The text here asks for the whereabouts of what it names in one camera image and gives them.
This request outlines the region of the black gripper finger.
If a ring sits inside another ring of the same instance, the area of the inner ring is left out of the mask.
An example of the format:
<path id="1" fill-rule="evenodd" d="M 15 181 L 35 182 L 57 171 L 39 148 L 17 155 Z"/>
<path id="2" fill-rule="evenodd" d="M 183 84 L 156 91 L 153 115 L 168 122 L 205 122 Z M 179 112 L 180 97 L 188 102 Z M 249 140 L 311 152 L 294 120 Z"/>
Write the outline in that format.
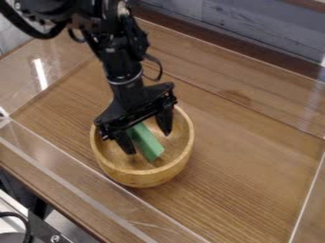
<path id="1" fill-rule="evenodd" d="M 173 106 L 160 105 L 154 115 L 157 127 L 165 136 L 168 136 L 172 131 L 172 110 Z"/>
<path id="2" fill-rule="evenodd" d="M 136 153 L 136 148 L 133 146 L 133 142 L 130 140 L 129 135 L 126 134 L 126 132 L 124 130 L 117 131 L 114 133 L 113 139 L 114 139 L 120 149 L 122 150 L 122 152 L 126 155 L 133 155 Z"/>

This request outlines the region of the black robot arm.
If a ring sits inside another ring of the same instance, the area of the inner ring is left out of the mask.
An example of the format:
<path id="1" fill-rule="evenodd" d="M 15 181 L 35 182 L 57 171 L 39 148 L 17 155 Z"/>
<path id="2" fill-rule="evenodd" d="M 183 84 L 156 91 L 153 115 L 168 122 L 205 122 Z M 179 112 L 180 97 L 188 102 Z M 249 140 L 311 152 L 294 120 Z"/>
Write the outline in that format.
<path id="1" fill-rule="evenodd" d="M 132 14 L 128 0 L 0 0 L 0 14 L 30 37 L 47 40 L 62 31 L 78 30 L 101 62 L 112 90 L 112 101 L 93 121 L 102 140 L 114 140 L 125 154 L 136 152 L 126 130 L 154 118 L 164 134 L 172 130 L 176 104 L 173 84 L 153 78 L 145 85 L 140 62 L 154 61 L 149 42 Z"/>

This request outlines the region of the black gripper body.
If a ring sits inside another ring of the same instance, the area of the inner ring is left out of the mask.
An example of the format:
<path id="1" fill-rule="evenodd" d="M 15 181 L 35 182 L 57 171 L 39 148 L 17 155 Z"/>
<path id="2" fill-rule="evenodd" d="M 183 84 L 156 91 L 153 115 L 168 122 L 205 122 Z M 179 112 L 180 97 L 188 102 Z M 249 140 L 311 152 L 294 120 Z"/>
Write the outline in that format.
<path id="1" fill-rule="evenodd" d="M 108 76 L 112 101 L 93 120 L 102 140 L 114 140 L 117 131 L 126 131 L 133 125 L 154 118 L 160 105 L 175 106 L 175 84 L 171 82 L 145 85 L 138 72 L 133 77 Z"/>

